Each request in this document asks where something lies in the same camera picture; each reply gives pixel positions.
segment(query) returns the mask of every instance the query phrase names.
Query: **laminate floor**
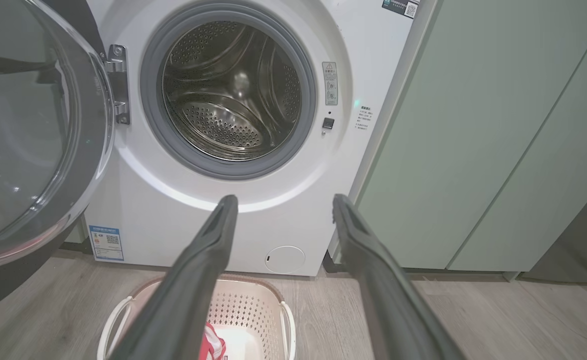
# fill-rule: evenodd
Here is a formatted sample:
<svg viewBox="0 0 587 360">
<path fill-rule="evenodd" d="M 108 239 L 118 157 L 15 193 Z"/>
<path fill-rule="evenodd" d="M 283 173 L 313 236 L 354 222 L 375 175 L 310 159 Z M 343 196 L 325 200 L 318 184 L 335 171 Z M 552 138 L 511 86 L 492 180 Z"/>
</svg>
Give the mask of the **laminate floor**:
<svg viewBox="0 0 587 360">
<path fill-rule="evenodd" d="M 163 268 L 58 251 L 0 302 L 0 359 L 93 360 L 115 305 Z M 587 359 L 587 288 L 494 275 L 411 274 L 470 360 Z M 266 276 L 296 321 L 298 360 L 371 360 L 358 283 L 346 274 Z"/>
</svg>

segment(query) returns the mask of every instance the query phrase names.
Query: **stainless steel drum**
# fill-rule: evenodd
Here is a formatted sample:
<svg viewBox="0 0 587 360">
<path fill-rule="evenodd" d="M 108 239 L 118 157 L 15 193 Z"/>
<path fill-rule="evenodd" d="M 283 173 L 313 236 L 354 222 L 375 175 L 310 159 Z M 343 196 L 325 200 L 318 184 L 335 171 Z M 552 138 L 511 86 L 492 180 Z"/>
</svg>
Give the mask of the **stainless steel drum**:
<svg viewBox="0 0 587 360">
<path fill-rule="evenodd" d="M 301 87 L 284 50 L 232 21 L 205 23 L 175 41 L 163 96 L 179 134 L 223 160 L 263 157 L 282 145 L 301 116 Z"/>
</svg>

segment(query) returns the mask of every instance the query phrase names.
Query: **basket handle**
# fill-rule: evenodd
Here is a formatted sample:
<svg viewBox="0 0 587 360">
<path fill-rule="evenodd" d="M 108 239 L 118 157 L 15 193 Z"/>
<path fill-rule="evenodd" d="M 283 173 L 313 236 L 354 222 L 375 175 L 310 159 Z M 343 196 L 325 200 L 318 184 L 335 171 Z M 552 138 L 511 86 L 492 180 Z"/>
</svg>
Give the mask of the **basket handle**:
<svg viewBox="0 0 587 360">
<path fill-rule="evenodd" d="M 100 334 L 100 340 L 97 344 L 97 356 L 96 356 L 97 360 L 106 360 L 106 358 L 108 358 L 109 355 L 111 355 L 111 351 L 114 350 L 114 346 L 115 346 L 116 342 L 118 341 L 118 337 L 120 335 L 120 332 L 122 332 L 122 330 L 123 330 L 123 326 L 125 325 L 125 321 L 127 320 L 127 316 L 129 316 L 129 310 L 131 308 L 128 305 L 131 302 L 131 300 L 132 300 L 131 296 L 127 296 L 126 298 L 122 299 L 122 301 L 120 301 L 118 303 L 118 305 L 116 305 L 115 308 L 113 308 L 113 310 L 109 314 L 109 317 L 106 319 L 106 323 L 104 324 L 104 328 L 102 329 L 102 333 Z M 127 313 L 124 315 L 124 317 L 120 321 L 120 326 L 118 326 L 117 333 L 113 337 L 113 342 L 112 342 L 111 346 L 109 346 L 109 351 L 108 351 L 107 342 L 109 341 L 109 337 L 111 335 L 111 332 L 114 329 L 114 325 L 116 325 L 116 319 L 118 319 L 118 317 L 120 316 L 120 313 L 122 313 L 125 308 L 127 309 Z"/>
<path fill-rule="evenodd" d="M 280 303 L 280 326 L 282 326 L 282 346 L 284 346 L 284 355 L 289 355 L 288 360 L 296 358 L 296 324 L 294 323 L 294 314 L 284 301 Z M 289 325 L 289 342 L 287 342 L 287 328 L 285 326 L 285 315 L 287 325 Z"/>
</svg>

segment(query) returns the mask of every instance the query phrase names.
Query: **cabinet door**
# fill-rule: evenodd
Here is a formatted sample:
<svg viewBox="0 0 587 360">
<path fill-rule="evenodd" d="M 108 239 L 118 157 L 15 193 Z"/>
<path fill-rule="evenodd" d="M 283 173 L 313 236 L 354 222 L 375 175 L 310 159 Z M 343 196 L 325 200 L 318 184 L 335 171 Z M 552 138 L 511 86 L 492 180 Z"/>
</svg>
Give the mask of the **cabinet door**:
<svg viewBox="0 0 587 360">
<path fill-rule="evenodd" d="M 529 271 L 587 202 L 587 52 L 450 269 Z"/>
<path fill-rule="evenodd" d="M 447 0 L 359 210 L 403 267 L 444 269 L 587 50 L 587 0 Z"/>
</svg>

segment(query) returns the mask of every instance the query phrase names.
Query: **door hinge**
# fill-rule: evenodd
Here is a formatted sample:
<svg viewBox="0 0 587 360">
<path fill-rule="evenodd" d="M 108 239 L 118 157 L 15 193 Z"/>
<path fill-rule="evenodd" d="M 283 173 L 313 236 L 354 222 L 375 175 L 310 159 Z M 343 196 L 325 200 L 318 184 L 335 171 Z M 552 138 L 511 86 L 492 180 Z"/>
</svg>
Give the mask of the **door hinge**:
<svg viewBox="0 0 587 360">
<path fill-rule="evenodd" d="M 131 124 L 131 116 L 129 114 L 127 49 L 122 45 L 111 45 L 103 64 L 113 92 L 115 121 L 118 124 L 129 125 Z"/>
</svg>

